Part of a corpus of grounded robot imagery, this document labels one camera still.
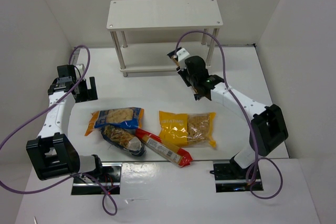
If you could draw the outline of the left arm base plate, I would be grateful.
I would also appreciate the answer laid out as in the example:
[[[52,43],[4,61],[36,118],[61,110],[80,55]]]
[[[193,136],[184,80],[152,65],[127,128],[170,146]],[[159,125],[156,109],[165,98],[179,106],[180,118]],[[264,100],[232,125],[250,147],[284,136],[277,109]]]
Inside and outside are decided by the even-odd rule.
[[[120,194],[122,163],[102,163],[102,174],[92,175],[111,195]],[[99,184],[85,175],[75,177],[72,183],[71,195],[103,195]]]

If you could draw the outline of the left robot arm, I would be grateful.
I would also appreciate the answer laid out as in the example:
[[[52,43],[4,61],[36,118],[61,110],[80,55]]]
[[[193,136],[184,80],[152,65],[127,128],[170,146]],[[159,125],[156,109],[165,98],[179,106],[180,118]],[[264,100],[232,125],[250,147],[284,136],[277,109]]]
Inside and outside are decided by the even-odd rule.
[[[83,64],[62,65],[58,77],[48,89],[50,111],[36,139],[26,144],[26,151],[40,180],[87,173],[99,176],[102,162],[96,154],[80,156],[68,139],[72,108],[76,103],[97,100],[94,77],[85,79]]]

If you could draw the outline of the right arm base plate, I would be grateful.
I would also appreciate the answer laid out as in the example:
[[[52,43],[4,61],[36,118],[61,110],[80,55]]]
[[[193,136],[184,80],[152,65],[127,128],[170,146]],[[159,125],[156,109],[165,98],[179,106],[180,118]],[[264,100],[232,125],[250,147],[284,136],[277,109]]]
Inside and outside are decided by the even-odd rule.
[[[214,176],[217,193],[233,193],[250,191],[250,185],[246,182],[247,169],[241,169],[229,161],[218,161],[213,163],[209,172]]]

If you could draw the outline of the blue-ended spaghetti pack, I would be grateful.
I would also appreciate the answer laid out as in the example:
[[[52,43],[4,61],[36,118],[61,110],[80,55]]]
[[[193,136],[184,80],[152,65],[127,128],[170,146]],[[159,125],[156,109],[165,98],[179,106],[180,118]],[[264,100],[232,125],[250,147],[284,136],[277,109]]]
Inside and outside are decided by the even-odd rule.
[[[181,68],[181,69],[185,69],[188,73],[188,80],[191,84],[190,88],[194,91],[194,94],[197,91],[197,89],[194,87],[194,79],[192,78],[192,75],[189,73],[188,69],[187,69],[187,65],[186,63],[183,63],[182,65],[179,65],[178,63],[178,60],[177,60],[177,56],[176,56],[176,53],[175,51],[171,51],[167,54],[167,56],[177,65],[177,68]]]

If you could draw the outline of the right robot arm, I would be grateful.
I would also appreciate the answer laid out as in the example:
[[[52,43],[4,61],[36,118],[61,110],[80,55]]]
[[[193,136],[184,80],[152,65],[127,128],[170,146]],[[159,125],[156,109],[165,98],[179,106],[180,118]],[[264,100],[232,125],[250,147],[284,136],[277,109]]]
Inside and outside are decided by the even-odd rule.
[[[177,73],[188,87],[195,91],[195,100],[203,97],[226,107],[243,120],[250,129],[249,143],[230,160],[234,172],[246,170],[258,157],[268,156],[288,138],[288,130],[281,108],[256,102],[231,86],[216,74],[209,74],[200,56],[177,57]]]

